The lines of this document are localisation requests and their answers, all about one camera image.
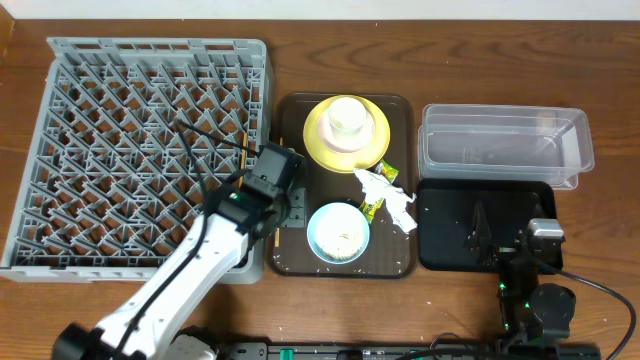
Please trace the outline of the light blue bowl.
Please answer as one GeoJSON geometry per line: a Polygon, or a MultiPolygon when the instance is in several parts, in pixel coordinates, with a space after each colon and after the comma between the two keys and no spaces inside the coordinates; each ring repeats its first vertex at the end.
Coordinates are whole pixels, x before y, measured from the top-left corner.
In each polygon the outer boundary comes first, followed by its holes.
{"type": "Polygon", "coordinates": [[[361,211],[344,202],[323,205],[311,216],[306,230],[311,251],[322,261],[344,265],[367,249],[370,226],[361,211]]]}

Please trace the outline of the pink bowl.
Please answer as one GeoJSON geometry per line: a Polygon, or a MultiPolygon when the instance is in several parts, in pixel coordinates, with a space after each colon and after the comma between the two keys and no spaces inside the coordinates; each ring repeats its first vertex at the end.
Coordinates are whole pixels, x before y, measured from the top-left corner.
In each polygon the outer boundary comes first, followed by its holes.
{"type": "Polygon", "coordinates": [[[329,111],[322,113],[318,122],[318,136],[333,152],[354,153],[368,146],[374,139],[375,123],[373,117],[366,113],[363,125],[353,132],[341,132],[329,119],[329,111]]]}

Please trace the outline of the white napkin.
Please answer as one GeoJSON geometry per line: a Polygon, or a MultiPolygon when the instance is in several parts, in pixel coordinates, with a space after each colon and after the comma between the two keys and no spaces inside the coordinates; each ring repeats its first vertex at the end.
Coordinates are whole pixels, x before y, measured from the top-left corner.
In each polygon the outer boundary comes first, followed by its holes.
{"type": "Polygon", "coordinates": [[[365,169],[355,169],[354,174],[362,184],[364,201],[367,204],[375,204],[383,199],[394,225],[406,234],[417,227],[416,221],[408,213],[408,204],[415,201],[415,194],[407,195],[402,188],[392,185],[383,175],[365,169]]]}

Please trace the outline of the green snack wrapper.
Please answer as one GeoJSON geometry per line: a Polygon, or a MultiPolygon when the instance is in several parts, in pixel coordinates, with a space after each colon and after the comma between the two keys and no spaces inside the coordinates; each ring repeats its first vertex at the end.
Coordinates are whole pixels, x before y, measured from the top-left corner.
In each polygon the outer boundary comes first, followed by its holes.
{"type": "MultiPolygon", "coordinates": [[[[380,160],[380,162],[373,169],[373,172],[378,175],[382,175],[390,184],[394,183],[399,174],[399,171],[389,163],[387,163],[384,159],[380,160]]],[[[376,201],[364,200],[359,206],[360,211],[363,213],[365,219],[369,224],[372,223],[376,211],[383,205],[383,203],[384,198],[380,197],[376,201]]]]}

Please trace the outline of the cream cup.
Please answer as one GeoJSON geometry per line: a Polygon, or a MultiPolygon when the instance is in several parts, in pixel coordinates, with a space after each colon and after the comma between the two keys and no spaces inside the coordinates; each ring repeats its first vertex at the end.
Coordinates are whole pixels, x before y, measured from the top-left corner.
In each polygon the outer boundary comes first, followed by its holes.
{"type": "Polygon", "coordinates": [[[368,112],[353,97],[341,97],[328,108],[328,121],[335,136],[355,136],[366,130],[368,112]]]}

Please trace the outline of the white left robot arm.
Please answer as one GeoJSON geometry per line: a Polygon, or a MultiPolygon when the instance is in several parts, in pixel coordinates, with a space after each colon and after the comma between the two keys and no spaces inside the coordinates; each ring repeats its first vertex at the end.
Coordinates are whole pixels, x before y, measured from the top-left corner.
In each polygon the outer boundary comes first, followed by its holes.
{"type": "Polygon", "coordinates": [[[163,358],[209,290],[288,219],[303,164],[291,149],[263,146],[252,168],[205,193],[201,214],[154,275],[94,329],[70,324],[54,342],[53,358],[163,358]]]}

